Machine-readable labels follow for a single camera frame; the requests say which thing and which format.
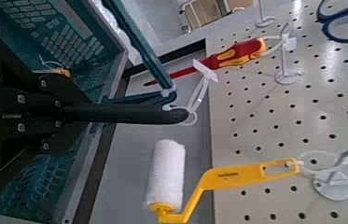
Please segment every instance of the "pegboard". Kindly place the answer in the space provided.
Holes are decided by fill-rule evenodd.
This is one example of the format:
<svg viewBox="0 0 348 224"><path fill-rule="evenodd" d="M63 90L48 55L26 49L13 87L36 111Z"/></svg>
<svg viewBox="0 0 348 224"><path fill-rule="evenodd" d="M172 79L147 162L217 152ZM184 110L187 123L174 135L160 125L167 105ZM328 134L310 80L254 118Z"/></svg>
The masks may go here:
<svg viewBox="0 0 348 224"><path fill-rule="evenodd" d="M331 7L345 1L332 1ZM316 9L320 1L297 0L272 13L266 28L255 21L233 24L206 40L207 55L246 39L279 35L289 22L298 47L286 53L287 68L304 73L295 84L274 81L281 52L244 66L216 71L209 87L214 167L297 157L308 150L342 153L348 149L348 44L328 40ZM348 28L342 29L348 35ZM273 47L278 40L267 40ZM311 169L334 161L320 155L305 158ZM342 169L348 175L348 166ZM348 223L348 200L319 196L312 179L299 174L239 189L215 191L216 224Z"/></svg>

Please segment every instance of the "metal stand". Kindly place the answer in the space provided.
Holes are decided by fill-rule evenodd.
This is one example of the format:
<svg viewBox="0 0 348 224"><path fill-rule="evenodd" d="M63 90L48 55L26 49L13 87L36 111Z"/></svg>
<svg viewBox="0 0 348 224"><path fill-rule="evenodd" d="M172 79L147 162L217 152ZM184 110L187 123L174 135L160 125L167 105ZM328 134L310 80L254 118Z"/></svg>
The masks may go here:
<svg viewBox="0 0 348 224"><path fill-rule="evenodd" d="M285 56L286 38L284 37L284 32L287 29L288 25L289 25L289 23L286 23L286 25L284 26L284 28L281 30L281 33L280 33L281 40L282 40L282 47L281 47L281 56L282 56L281 67L282 67L282 70L279 70L275 76L275 81L278 82L279 84L282 84L282 85L293 84L298 80L298 78L300 76L302 76L302 73L296 71L295 69L286 69L286 56Z"/></svg>
<svg viewBox="0 0 348 224"><path fill-rule="evenodd" d="M333 201L344 201L348 199L348 183L342 185L328 184L329 174L316 175L313 178L313 188L321 196L333 200ZM342 172L334 173L332 181L348 182L348 176Z"/></svg>
<svg viewBox="0 0 348 224"><path fill-rule="evenodd" d="M263 6L261 4L261 0L258 0L258 9L260 10L260 20L256 22L257 27L267 27L276 20L275 17L263 16Z"/></svg>

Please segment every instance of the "plastic crate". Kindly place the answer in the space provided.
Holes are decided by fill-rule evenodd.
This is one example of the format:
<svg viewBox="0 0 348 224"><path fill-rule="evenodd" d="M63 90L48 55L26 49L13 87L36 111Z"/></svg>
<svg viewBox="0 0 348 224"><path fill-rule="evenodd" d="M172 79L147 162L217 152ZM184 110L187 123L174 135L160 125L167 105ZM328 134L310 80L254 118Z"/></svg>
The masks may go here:
<svg viewBox="0 0 348 224"><path fill-rule="evenodd" d="M10 49L31 70L46 69L39 55L61 63L94 103L121 75L115 62L125 48L107 26L88 0L0 0L0 37ZM0 192L0 215L50 223L79 150L94 137L84 132L64 155L35 157Z"/></svg>

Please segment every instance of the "pegboard hole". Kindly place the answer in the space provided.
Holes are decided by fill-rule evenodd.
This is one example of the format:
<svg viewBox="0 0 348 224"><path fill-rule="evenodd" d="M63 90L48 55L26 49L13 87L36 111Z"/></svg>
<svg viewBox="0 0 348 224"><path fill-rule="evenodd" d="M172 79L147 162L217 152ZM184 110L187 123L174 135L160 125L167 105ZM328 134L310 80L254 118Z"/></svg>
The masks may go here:
<svg viewBox="0 0 348 224"><path fill-rule="evenodd" d="M339 218L339 214L338 214L337 212L331 212L331 213L330 213L330 216L331 216L332 218Z"/></svg>
<svg viewBox="0 0 348 224"><path fill-rule="evenodd" d="M305 219L305 214L304 213L299 213L299 219Z"/></svg>

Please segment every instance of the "yellow handle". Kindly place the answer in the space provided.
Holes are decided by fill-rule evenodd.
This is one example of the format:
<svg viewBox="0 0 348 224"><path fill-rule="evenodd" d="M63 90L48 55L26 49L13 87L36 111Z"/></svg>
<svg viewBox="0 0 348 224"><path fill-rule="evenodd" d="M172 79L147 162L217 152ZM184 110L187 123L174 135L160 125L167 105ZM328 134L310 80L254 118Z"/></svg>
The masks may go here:
<svg viewBox="0 0 348 224"><path fill-rule="evenodd" d="M266 168L276 165L285 165L287 162L292 162L293 167L287 171L275 175L266 175ZM188 204L182 214L170 214L174 209L165 203L153 203L150 209L158 214L160 223L186 223L193 213L197 202L202 196L204 190L210 189L232 189L240 186L266 182L290 175L295 175L299 172L299 166L296 164L296 159L287 158L279 161L264 161L261 163L221 167L210 169L203 174L197 188L194 190Z"/></svg>

